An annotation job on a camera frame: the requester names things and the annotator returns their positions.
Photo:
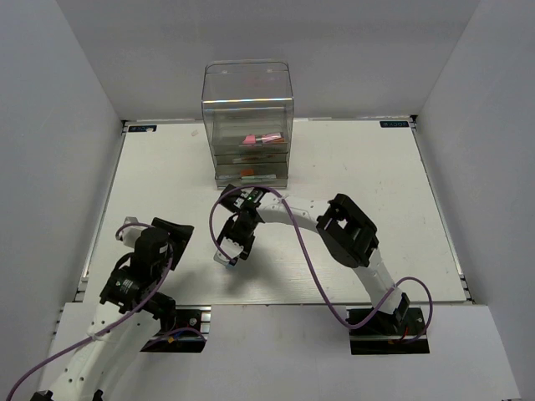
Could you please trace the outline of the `green highlighter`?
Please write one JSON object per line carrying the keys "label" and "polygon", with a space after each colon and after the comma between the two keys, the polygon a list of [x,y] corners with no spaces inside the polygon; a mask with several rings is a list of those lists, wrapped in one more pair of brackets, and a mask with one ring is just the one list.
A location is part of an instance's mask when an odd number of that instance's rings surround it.
{"label": "green highlighter", "polygon": [[273,182],[277,179],[275,174],[269,175],[245,175],[242,176],[240,181],[242,183],[262,183],[262,182]]}

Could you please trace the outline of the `red pen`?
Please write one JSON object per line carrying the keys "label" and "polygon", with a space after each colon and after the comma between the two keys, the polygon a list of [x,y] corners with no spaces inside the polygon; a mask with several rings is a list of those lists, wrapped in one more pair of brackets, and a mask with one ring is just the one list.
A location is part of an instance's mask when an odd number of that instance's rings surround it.
{"label": "red pen", "polygon": [[248,155],[232,159],[232,163],[235,165],[240,164],[255,164],[265,162],[270,158],[269,155]]}

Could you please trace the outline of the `pink capped marker tube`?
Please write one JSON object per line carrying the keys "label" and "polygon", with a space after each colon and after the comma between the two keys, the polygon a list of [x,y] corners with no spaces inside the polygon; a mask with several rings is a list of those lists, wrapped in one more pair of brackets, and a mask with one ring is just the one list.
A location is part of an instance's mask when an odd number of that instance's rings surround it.
{"label": "pink capped marker tube", "polygon": [[285,139],[282,132],[272,132],[263,135],[247,135],[241,145],[242,146],[262,146],[284,143]]}

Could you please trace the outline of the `clear acrylic drawer organizer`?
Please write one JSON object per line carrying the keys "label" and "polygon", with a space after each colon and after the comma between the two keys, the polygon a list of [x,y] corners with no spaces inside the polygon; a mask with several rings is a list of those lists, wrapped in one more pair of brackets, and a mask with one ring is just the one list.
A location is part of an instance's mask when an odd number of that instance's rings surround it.
{"label": "clear acrylic drawer organizer", "polygon": [[[294,97],[288,63],[275,59],[226,60],[205,67],[201,112],[217,186],[288,185]],[[282,132],[284,143],[242,146],[247,135]],[[235,165],[232,159],[269,155],[262,163]],[[275,174],[273,182],[242,183],[242,170]]]}

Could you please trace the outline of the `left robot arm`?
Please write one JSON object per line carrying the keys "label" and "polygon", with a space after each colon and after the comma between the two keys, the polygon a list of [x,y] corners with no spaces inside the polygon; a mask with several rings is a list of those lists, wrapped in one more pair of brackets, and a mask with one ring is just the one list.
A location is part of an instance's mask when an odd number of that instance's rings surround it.
{"label": "left robot arm", "polygon": [[67,348],[61,374],[34,400],[103,400],[141,349],[176,325],[176,302],[161,293],[194,232],[160,218],[125,219],[115,233],[129,248],[114,265],[83,340]]}

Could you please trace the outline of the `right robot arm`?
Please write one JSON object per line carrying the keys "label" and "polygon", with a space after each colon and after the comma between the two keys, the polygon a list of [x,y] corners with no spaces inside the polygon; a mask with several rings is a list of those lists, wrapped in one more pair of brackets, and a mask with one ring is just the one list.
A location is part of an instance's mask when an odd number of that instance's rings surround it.
{"label": "right robot arm", "polygon": [[350,268],[367,291],[372,310],[360,323],[342,323],[352,330],[375,325],[385,336],[395,335],[408,322],[410,300],[395,284],[380,255],[377,227],[347,196],[306,200],[283,195],[266,186],[228,185],[217,200],[231,212],[216,245],[215,261],[235,266],[249,257],[260,224],[280,223],[295,231],[319,235],[329,255]]}

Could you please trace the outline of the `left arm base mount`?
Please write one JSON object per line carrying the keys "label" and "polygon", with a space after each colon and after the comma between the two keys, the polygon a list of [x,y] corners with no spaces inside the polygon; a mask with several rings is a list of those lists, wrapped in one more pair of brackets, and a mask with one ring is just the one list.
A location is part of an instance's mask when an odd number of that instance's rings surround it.
{"label": "left arm base mount", "polygon": [[143,353],[201,353],[208,339],[211,306],[179,306],[175,316],[141,349]]}

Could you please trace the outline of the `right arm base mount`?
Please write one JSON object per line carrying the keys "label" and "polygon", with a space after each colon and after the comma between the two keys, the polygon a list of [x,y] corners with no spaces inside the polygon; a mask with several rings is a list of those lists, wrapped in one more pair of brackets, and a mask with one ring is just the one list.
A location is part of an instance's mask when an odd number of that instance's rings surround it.
{"label": "right arm base mount", "polygon": [[365,326],[349,331],[350,352],[356,356],[429,354],[427,336],[422,334],[424,315],[410,307],[399,328],[384,328],[376,314]]}

